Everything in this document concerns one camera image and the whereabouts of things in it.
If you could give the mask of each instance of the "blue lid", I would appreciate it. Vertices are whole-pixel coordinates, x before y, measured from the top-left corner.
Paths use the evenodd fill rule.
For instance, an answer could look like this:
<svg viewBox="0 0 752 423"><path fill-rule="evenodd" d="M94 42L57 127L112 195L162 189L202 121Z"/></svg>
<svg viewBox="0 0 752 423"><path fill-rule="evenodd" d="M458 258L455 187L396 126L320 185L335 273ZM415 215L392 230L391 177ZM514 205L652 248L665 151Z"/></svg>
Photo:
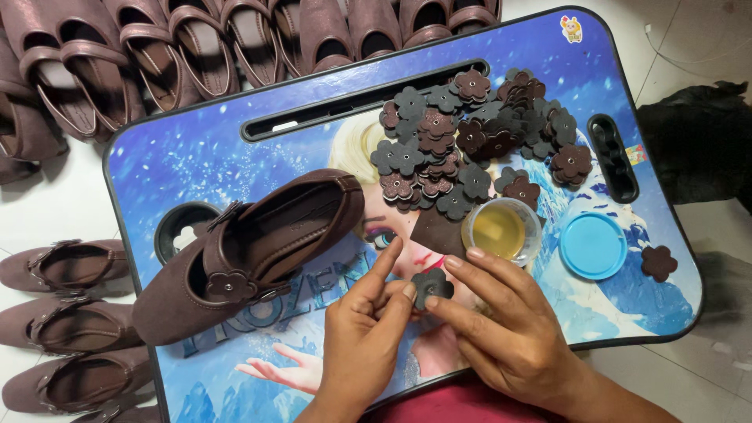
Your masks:
<svg viewBox="0 0 752 423"><path fill-rule="evenodd" d="M559 253L564 264L588 279L613 276L624 265L626 250L619 224L600 213L574 217L559 234Z"/></svg>

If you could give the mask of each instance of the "white tiled floor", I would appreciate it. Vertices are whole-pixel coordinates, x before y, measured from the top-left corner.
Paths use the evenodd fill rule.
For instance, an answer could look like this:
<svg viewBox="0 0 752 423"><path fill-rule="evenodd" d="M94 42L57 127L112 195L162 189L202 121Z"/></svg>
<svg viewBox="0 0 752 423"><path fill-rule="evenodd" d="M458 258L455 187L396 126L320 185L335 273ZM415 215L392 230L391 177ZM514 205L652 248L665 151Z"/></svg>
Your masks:
<svg viewBox="0 0 752 423"><path fill-rule="evenodd" d="M752 43L737 48L752 37L752 0L505 0L503 18L560 5L589 8L610 26L638 105L659 101L688 85L720 79L739 83L752 77ZM650 40L644 33L647 24ZM651 42L662 54L682 62L733 51L709 62L672 64L657 56ZM44 163L40 175L0 187L0 260L60 239L120 237L102 177L102 148L75 140L69 144L71 153ZM696 251L725 251L752 263L752 218L735 200L683 205L677 212ZM106 294L108 301L133 301L127 280L108 284ZM0 287L0 309L33 298ZM696 330L664 345L596 350L587 360L686 423L752 421L752 371L743 357L729 355L728 345L712 333L700 333ZM752 355L748 358L746 363L752 362ZM0 345L0 384L41 359L47 358ZM6 412L1 404L0 416L1 423L73 420Z"/></svg>

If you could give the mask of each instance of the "pink lips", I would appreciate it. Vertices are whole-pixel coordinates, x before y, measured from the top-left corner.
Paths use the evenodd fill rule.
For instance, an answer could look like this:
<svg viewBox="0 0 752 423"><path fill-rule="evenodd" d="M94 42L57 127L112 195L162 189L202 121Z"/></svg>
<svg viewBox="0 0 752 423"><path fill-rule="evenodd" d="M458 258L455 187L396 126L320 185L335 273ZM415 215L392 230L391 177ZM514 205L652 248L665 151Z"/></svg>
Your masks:
<svg viewBox="0 0 752 423"><path fill-rule="evenodd" d="M431 266L426 267L425 269L423 269L423 271L421 273L426 274L426 273L430 272L431 269L435 269L437 267L441 267L441 265L443 265L443 264L444 264L444 256L441 256L441 258L438 259L438 261L436 263L432 264Z"/></svg>

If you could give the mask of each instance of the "fingernail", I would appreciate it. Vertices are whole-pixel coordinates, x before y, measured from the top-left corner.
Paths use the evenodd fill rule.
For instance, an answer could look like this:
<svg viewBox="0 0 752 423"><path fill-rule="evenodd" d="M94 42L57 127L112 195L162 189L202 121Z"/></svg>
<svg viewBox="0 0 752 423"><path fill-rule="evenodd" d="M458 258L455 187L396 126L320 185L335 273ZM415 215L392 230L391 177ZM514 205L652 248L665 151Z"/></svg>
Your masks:
<svg viewBox="0 0 752 423"><path fill-rule="evenodd" d="M470 247L468 248L467 255L473 256L475 258L483 258L483 257L486 257L486 252L481 250L478 247Z"/></svg>
<svg viewBox="0 0 752 423"><path fill-rule="evenodd" d="M435 296L432 295L426 298L426 307L428 307L429 309L432 309L436 307L437 305L438 305L438 298L436 298Z"/></svg>
<svg viewBox="0 0 752 423"><path fill-rule="evenodd" d="M462 266L462 260L454 256L447 256L446 258L444 258L444 262L452 267Z"/></svg>
<svg viewBox="0 0 752 423"><path fill-rule="evenodd" d="M403 289L402 293L414 303L415 297L417 297L417 291L415 290L415 285L412 282L409 282Z"/></svg>

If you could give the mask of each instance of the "cup holder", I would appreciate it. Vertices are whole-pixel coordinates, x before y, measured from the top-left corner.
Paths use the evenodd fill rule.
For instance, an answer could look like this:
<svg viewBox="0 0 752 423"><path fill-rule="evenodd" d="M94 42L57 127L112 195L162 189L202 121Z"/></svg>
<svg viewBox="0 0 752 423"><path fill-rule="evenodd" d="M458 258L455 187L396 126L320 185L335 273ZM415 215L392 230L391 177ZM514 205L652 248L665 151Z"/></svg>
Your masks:
<svg viewBox="0 0 752 423"><path fill-rule="evenodd" d="M165 214L154 231L154 252L164 266L181 248L196 238L194 227L214 220L222 211L214 204L190 201Z"/></svg>

